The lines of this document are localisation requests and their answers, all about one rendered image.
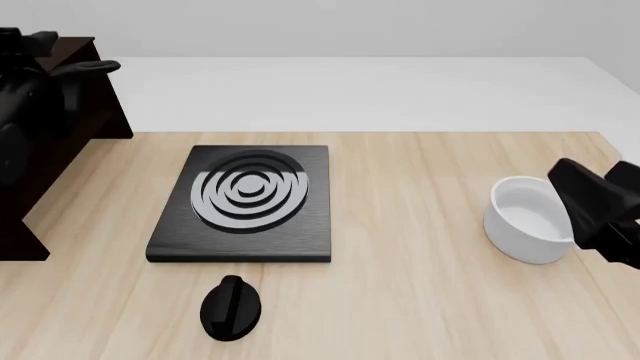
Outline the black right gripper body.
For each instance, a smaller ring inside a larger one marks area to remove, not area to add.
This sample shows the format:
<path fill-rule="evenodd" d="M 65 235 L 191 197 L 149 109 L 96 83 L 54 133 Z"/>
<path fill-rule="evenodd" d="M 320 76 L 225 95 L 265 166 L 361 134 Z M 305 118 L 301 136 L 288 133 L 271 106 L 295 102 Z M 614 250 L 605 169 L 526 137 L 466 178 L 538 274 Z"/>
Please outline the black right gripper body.
<path fill-rule="evenodd" d="M 640 270 L 640 223 L 608 223 L 599 230 L 594 248 L 609 263 L 621 263 Z"/>

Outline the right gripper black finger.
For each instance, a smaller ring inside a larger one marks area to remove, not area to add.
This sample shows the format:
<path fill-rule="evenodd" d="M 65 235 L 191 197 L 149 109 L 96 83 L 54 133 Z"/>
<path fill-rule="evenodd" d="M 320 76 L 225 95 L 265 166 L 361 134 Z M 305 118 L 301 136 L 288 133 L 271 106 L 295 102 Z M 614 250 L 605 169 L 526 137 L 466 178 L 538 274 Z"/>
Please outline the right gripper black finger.
<path fill-rule="evenodd" d="M 624 191 L 622 199 L 626 212 L 623 219 L 640 221 L 640 167 L 627 161 L 618 161 L 604 179 Z"/>
<path fill-rule="evenodd" d="M 557 161 L 548 179 L 566 209 L 576 244 L 596 250 L 605 226 L 621 215 L 621 188 L 570 158 Z"/>

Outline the dark wooden cabinet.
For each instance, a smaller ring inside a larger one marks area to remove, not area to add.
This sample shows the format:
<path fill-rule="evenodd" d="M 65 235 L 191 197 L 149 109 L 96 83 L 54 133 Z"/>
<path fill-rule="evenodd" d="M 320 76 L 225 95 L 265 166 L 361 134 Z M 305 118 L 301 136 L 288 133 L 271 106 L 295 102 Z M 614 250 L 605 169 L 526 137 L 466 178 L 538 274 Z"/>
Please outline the dark wooden cabinet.
<path fill-rule="evenodd" d="M 36 61 L 47 71 L 76 62 L 104 61 L 91 37 L 60 37 L 50 56 Z M 23 219 L 38 203 L 90 140 L 133 137 L 109 74 L 80 76 L 73 87 L 77 111 L 71 114 L 71 133 L 55 139 L 39 134 L 27 168 L 13 185 L 0 186 L 0 261 L 44 261 L 48 249 Z"/>

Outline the white round bowl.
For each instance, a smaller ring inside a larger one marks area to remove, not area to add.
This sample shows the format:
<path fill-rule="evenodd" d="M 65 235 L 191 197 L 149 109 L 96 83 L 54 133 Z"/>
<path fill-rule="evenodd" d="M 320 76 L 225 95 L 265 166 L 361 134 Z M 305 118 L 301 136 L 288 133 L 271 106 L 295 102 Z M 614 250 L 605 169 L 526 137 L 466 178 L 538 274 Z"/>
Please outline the white round bowl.
<path fill-rule="evenodd" d="M 553 186 L 530 176 L 509 176 L 493 185 L 484 230 L 498 250 L 523 263 L 554 263 L 575 245 L 569 217 Z"/>

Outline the flat black stove plate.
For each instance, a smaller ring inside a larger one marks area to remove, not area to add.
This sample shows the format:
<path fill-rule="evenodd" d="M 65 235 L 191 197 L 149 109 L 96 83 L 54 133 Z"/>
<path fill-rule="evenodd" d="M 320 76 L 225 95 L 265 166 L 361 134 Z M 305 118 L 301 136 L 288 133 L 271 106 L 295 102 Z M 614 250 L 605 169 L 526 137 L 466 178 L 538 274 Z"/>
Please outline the flat black stove plate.
<path fill-rule="evenodd" d="M 193 146 L 146 258 L 330 262 L 328 146 Z"/>

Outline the round black stove knob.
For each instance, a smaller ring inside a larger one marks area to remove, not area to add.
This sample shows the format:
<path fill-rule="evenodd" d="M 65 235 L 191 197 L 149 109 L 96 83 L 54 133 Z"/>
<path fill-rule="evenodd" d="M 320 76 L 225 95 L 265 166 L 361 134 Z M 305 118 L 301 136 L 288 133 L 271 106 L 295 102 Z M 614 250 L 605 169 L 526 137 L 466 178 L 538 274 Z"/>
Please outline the round black stove knob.
<path fill-rule="evenodd" d="M 236 341 L 248 335 L 259 322 L 259 293 L 240 276 L 226 275 L 204 298 L 200 321 L 216 341 Z"/>

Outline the small flat plate on stalk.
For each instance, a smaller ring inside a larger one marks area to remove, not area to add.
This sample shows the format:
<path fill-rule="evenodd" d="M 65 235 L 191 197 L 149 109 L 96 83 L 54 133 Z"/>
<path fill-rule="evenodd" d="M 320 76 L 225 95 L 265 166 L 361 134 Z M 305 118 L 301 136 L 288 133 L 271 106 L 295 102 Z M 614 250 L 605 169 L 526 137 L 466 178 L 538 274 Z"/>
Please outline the small flat plate on stalk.
<path fill-rule="evenodd" d="M 121 64 L 114 60 L 76 62 L 55 68 L 49 75 L 53 78 L 92 76 L 110 74 L 120 68 Z"/>

